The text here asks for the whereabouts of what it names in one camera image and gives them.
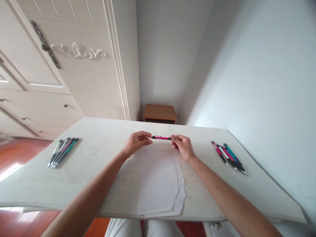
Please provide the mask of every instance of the lined paper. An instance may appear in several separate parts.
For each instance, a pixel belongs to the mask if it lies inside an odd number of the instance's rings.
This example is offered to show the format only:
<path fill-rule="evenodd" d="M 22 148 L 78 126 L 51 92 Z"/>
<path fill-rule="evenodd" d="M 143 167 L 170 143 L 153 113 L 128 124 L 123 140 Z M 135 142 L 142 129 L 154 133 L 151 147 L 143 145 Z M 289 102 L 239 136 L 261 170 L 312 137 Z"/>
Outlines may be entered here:
<path fill-rule="evenodd" d="M 155 142 L 141 150 L 138 215 L 145 218 L 180 215 L 185 182 L 177 151 L 170 142 Z"/>

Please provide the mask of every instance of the leg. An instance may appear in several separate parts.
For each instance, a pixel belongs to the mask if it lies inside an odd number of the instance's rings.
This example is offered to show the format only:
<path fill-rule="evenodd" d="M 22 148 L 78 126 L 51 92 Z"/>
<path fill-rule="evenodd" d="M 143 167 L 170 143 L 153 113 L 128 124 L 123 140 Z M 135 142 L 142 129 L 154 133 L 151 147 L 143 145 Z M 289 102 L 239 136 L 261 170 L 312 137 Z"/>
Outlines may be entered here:
<path fill-rule="evenodd" d="M 184 237 L 175 221 L 149 220 L 145 222 L 145 237 Z"/>
<path fill-rule="evenodd" d="M 111 218 L 105 237 L 142 237 L 141 221 Z"/>

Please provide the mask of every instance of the hand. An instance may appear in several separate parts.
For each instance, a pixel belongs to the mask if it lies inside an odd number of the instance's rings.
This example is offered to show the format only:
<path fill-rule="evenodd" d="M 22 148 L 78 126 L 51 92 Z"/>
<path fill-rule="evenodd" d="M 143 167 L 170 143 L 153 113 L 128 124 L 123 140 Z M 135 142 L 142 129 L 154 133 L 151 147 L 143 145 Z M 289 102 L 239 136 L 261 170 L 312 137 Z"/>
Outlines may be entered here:
<path fill-rule="evenodd" d="M 171 135 L 171 140 L 172 148 L 179 150 L 186 162 L 196 158 L 190 138 L 183 135 Z"/>
<path fill-rule="evenodd" d="M 139 131 L 132 133 L 126 141 L 122 152 L 127 156 L 127 158 L 131 157 L 143 146 L 152 144 L 152 140 L 149 138 L 151 138 L 151 133 L 148 132 Z"/>

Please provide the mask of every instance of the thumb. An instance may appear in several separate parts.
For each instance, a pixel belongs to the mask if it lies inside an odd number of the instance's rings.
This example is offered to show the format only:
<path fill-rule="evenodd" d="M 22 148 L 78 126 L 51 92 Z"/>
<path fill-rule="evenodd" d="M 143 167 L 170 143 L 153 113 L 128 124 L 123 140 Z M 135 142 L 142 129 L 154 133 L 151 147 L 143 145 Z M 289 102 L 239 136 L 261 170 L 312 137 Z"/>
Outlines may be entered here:
<path fill-rule="evenodd" d="M 177 145 L 179 145 L 181 143 L 181 141 L 179 140 L 179 138 L 175 135 L 171 135 L 171 140 L 176 143 Z"/>
<path fill-rule="evenodd" d="M 139 144 L 140 144 L 140 147 L 143 147 L 143 146 L 152 144 L 152 140 L 147 139 L 147 140 L 144 140 L 144 141 L 139 142 Z"/>

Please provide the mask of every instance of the wooden floor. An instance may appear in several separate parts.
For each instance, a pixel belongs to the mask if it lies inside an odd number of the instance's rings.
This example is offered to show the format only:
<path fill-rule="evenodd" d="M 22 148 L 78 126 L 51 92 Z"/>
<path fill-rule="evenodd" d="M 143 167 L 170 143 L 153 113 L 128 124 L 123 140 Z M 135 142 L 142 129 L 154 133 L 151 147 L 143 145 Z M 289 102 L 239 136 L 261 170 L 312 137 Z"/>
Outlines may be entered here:
<path fill-rule="evenodd" d="M 25 164 L 45 149 L 51 141 L 19 138 L 0 146 L 0 175 L 18 164 Z M 0 208 L 0 237 L 39 237 L 60 211 L 23 213 L 20 207 Z M 109 218 L 95 218 L 85 237 L 103 237 Z M 206 237 L 203 223 L 177 222 L 185 237 Z"/>

